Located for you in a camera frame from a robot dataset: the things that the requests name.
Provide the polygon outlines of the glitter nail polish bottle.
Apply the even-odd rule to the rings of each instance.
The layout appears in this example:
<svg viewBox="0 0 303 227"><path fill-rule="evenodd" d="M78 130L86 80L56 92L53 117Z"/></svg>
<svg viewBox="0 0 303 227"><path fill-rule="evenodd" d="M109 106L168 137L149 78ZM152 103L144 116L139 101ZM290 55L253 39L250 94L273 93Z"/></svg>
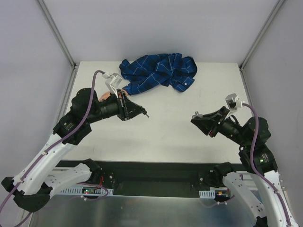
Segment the glitter nail polish bottle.
<svg viewBox="0 0 303 227"><path fill-rule="evenodd" d="M203 115L200 114L198 111L195 112L195 114L192 116L192 119L202 119Z"/></svg>

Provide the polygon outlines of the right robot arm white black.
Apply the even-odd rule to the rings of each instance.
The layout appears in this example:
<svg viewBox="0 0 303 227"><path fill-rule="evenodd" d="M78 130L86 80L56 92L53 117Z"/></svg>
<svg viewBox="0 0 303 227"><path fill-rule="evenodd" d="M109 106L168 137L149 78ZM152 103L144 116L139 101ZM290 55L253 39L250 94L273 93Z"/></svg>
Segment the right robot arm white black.
<svg viewBox="0 0 303 227"><path fill-rule="evenodd" d="M204 183L229 189L257 227L297 227L282 190L275 157L266 145L271 136L266 119L254 114L240 126L237 118L229 113L225 106L214 113L195 113L191 123L206 136L213 138L219 133L239 145L240 161L260 197L245 185L229 162L216 165L203 177Z"/></svg>

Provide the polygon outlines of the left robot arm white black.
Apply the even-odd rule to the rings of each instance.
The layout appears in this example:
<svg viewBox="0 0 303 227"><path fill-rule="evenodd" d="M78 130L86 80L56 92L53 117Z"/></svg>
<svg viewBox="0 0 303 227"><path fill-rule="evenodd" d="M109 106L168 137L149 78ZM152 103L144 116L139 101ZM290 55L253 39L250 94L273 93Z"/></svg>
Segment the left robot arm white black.
<svg viewBox="0 0 303 227"><path fill-rule="evenodd" d="M62 158L91 133L91 124L117 116L122 121L147 114L144 107L132 102L118 89L117 95L100 102L95 90L83 88L71 101L69 112L53 129L46 145L35 159L15 177L5 177L1 184L18 207L36 212L56 194L77 183L98 184L101 168L92 159L57 176L50 172Z"/></svg>

